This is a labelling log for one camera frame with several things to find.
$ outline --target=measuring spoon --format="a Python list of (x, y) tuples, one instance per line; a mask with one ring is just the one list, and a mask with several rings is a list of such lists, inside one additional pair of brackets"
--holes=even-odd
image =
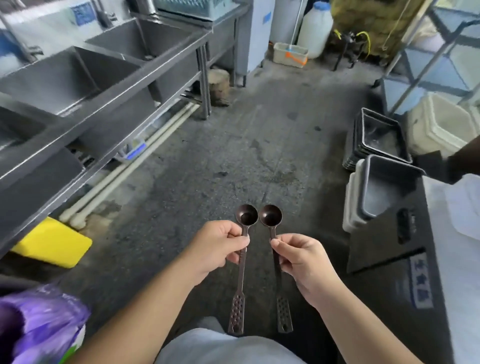
[[(260, 210), (260, 221), (270, 230), (270, 240), (276, 239), (276, 227), (280, 225), (282, 218), (282, 210), (275, 205), (267, 205)], [(283, 291), (280, 256), (274, 249), (272, 249), (272, 253), (276, 279), (277, 330), (279, 333), (287, 334), (293, 331), (290, 308), (288, 306), (288, 299)]]
[[(242, 205), (235, 213), (237, 222), (241, 225), (242, 236), (248, 236), (248, 229), (258, 220), (258, 211), (252, 205)], [(232, 309), (230, 313), (230, 322), (228, 323), (228, 333), (233, 335), (243, 334), (243, 319), (245, 317), (245, 295), (243, 294), (243, 274), (245, 273), (245, 258), (247, 248), (243, 248), (239, 253), (239, 280), (237, 291), (233, 297)]]

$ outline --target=shelving rack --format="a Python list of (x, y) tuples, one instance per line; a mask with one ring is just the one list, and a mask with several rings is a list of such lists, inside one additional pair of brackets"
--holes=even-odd
[[(480, 49), (480, 15), (441, 8), (433, 1), (417, 23), (402, 50), (395, 56), (384, 76), (374, 86), (382, 87), (384, 114), (401, 115), (415, 107), (426, 91), (454, 95), (458, 102), (469, 101), (480, 89), (470, 88), (458, 72), (450, 53), (455, 45)], [(444, 39), (438, 52), (411, 46), (410, 43), (425, 16), (428, 16)], [(406, 76), (390, 75), (397, 62), (405, 66)]]

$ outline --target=blue label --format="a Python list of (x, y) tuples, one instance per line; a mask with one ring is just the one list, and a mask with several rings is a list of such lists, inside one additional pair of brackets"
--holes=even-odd
[(264, 24), (268, 23), (272, 19), (272, 12), (269, 12), (267, 15), (264, 16)]
[(96, 19), (95, 12), (93, 10), (92, 4), (86, 2), (85, 4), (80, 4), (70, 8), (75, 15), (75, 22), (78, 26), (91, 23)]

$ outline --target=pvc pipe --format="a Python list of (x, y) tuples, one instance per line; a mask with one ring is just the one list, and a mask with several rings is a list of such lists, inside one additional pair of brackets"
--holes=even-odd
[(157, 140), (155, 140), (141, 155), (137, 157), (128, 167), (111, 183), (109, 184), (102, 192), (98, 194), (82, 211), (78, 212), (70, 220), (70, 226), (74, 229), (80, 230), (86, 226), (85, 219), (88, 215), (95, 210), (98, 205), (100, 205), (107, 196), (117, 188), (130, 174), (132, 174), (135, 169), (142, 164), (142, 162), (147, 159), (160, 145), (163, 144), (167, 138), (173, 134), (189, 117), (192, 115), (200, 106), (195, 104), (189, 108), (189, 110), (182, 115), (167, 131), (165, 131)]
[[(158, 139), (174, 122), (176, 122), (180, 117), (183, 116), (190, 108), (192, 104), (187, 104), (179, 112), (177, 112), (164, 126), (158, 129), (146, 142), (145, 144), (150, 146), (153, 142)], [(94, 186), (90, 191), (88, 191), (85, 196), (80, 198), (72, 207), (66, 209), (60, 215), (59, 220), (63, 223), (67, 223), (70, 218), (75, 215), (77, 211), (82, 209), (90, 200), (92, 200), (96, 195), (98, 195), (107, 185), (109, 185), (120, 173), (122, 173), (128, 164), (121, 164), (115, 168), (108, 176), (102, 179), (96, 186)]]

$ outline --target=concrete floor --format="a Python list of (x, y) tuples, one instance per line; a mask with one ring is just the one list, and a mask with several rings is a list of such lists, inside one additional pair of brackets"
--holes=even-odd
[[(369, 89), (374, 66), (345, 65), (335, 57), (304, 69), (266, 62), (232, 105), (208, 121), (189, 119), (97, 211), (106, 231), (60, 285), (92, 310), (91, 335), (164, 268), (208, 220), (234, 219), (237, 206), (277, 204), (279, 233), (319, 239), (342, 273), (348, 235), (342, 231), (347, 171), (341, 161), (346, 130), (361, 107), (377, 109)], [(336, 349), (320, 317), (289, 276), (295, 332), (278, 337), (275, 278), (268, 232), (258, 223), (245, 272), (245, 333), (279, 340), (307, 362), (332, 363)], [(237, 269), (211, 273), (190, 294), (171, 335), (195, 317), (216, 316), (224, 328)]]

